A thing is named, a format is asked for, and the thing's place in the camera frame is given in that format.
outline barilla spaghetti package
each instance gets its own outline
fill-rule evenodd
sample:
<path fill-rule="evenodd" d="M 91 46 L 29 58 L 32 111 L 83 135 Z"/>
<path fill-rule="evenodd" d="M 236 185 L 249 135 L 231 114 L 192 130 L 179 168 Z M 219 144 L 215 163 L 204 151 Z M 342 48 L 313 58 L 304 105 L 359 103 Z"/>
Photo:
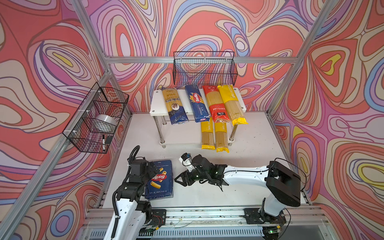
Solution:
<path fill-rule="evenodd" d="M 160 199 L 173 197 L 173 173 L 171 160 L 153 162 L 160 170 L 147 184 L 146 199 Z"/>
<path fill-rule="evenodd" d="M 187 92 L 189 102 L 191 103 L 193 115 L 195 116 L 195 122 L 209 121 L 209 112 L 205 107 L 197 85 L 186 85 L 185 91 Z"/>
<path fill-rule="evenodd" d="M 223 99 L 216 86 L 203 86 L 205 98 L 214 122 L 230 122 Z"/>

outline barilla logo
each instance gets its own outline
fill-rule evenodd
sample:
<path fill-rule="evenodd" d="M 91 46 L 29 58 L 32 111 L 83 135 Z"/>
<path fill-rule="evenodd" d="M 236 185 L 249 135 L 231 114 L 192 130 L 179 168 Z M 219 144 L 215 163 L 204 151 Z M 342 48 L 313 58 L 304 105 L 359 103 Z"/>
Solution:
<path fill-rule="evenodd" d="M 158 174 L 152 178 L 153 181 L 160 181 L 167 178 L 167 175 L 164 174 Z"/>
<path fill-rule="evenodd" d="M 193 93 L 193 98 L 194 98 L 196 103 L 200 102 L 200 96 L 197 93 Z"/>

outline metal table leg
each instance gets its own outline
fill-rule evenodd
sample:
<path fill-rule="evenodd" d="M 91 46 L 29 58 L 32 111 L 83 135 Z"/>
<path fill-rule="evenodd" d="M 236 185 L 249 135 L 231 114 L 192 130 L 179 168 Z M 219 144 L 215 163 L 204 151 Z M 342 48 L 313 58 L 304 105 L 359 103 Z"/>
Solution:
<path fill-rule="evenodd" d="M 157 119 L 157 116 L 153 116 L 153 119 L 155 120 L 157 130 L 159 131 L 160 144 L 163 144 L 163 148 L 165 148 L 166 147 L 165 146 L 166 141 L 164 140 L 163 134 L 161 132 L 161 126 L 160 126 L 159 120 Z"/>
<path fill-rule="evenodd" d="M 161 119 L 163 120 L 163 125 L 167 125 L 167 121 L 166 121 L 165 116 L 161 116 Z"/>
<path fill-rule="evenodd" d="M 235 140 L 235 133 L 236 133 L 236 130 L 237 130 L 237 124 L 235 126 L 233 126 L 233 129 L 232 129 L 232 133 L 231 133 L 231 136 L 229 137 L 229 141 L 230 143 L 228 143 L 228 146 L 232 146 L 232 143 L 234 140 Z"/>

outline red pasta package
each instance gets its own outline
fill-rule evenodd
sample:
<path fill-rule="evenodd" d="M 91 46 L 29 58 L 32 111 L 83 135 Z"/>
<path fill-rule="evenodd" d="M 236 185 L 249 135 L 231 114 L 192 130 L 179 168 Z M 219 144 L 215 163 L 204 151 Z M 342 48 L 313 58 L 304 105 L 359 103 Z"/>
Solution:
<path fill-rule="evenodd" d="M 214 122 L 230 122 L 223 99 L 216 86 L 203 86 L 205 97 Z"/>

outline rigatoni box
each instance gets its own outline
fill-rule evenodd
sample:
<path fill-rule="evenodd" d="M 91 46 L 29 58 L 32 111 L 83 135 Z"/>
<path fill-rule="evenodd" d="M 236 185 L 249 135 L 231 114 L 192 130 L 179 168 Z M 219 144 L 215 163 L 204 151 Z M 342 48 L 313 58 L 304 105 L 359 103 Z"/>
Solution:
<path fill-rule="evenodd" d="M 160 173 L 154 176 L 145 189 L 146 199 L 173 197 L 173 172 L 171 160 L 153 162 Z"/>

